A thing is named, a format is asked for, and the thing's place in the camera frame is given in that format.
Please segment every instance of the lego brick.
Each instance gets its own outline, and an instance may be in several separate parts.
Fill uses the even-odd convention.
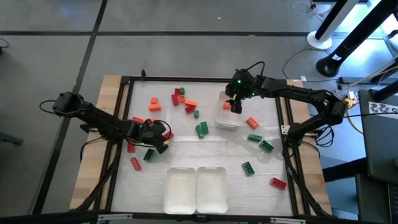
[[[287,184],[286,184],[285,182],[283,182],[283,181],[281,181],[281,180],[276,179],[275,177],[273,177],[273,178],[271,178],[271,185],[273,185],[273,186],[276,187],[276,188],[285,190]]]
[[[174,134],[171,131],[168,131],[166,134],[163,135],[165,139],[172,139]]]
[[[197,103],[192,100],[185,100],[185,106],[197,106]]]
[[[224,110],[230,110],[231,109],[231,105],[229,103],[224,103],[223,104],[223,109]]]
[[[137,122],[137,123],[140,123],[140,124],[143,124],[143,123],[144,123],[144,120],[141,119],[141,118],[132,117],[132,120],[135,121],[135,122]]]
[[[149,105],[148,108],[150,111],[159,111],[160,105]]]
[[[259,123],[257,123],[257,121],[253,118],[249,118],[246,122],[252,129],[256,129],[259,127]]]
[[[178,96],[175,95],[175,94],[172,95],[172,101],[173,101],[173,105],[174,105],[174,106],[177,106],[177,105],[180,104],[180,103],[178,102]]]
[[[132,157],[130,159],[130,162],[132,164],[132,166],[135,168],[136,171],[140,171],[141,170],[141,166],[139,165],[137,159],[135,157]]]
[[[144,161],[150,162],[155,155],[155,151],[153,149],[148,149],[147,153],[145,153]]]
[[[127,152],[128,153],[135,153],[136,152],[136,145],[135,144],[128,144],[127,145]]]
[[[195,127],[195,129],[196,129],[196,131],[197,131],[197,133],[198,133],[200,139],[202,139],[203,137],[205,137],[205,135],[203,134],[203,131],[202,131],[202,129],[201,129],[201,127],[200,127],[199,124]]]
[[[178,100],[180,101],[180,103],[184,103],[185,102],[185,96],[183,96],[183,95],[178,96]]]
[[[250,162],[245,162],[244,164],[242,164],[242,168],[248,177],[255,174],[253,168],[250,165]]]
[[[248,140],[255,141],[255,142],[261,142],[262,137],[258,136],[258,135],[255,135],[255,134],[249,134]]]
[[[273,146],[271,146],[268,142],[264,140],[260,143],[259,146],[261,149],[265,150],[266,152],[272,152],[272,150],[274,149]]]
[[[195,107],[188,106],[187,108],[185,108],[185,111],[187,112],[187,114],[193,113],[195,111]]]
[[[152,104],[157,104],[157,98],[156,98],[156,97],[152,97],[152,98],[150,99],[150,103],[152,103]]]
[[[206,121],[201,122],[200,123],[200,127],[201,127],[201,130],[203,131],[203,134],[208,134],[209,133],[209,129],[207,128]]]

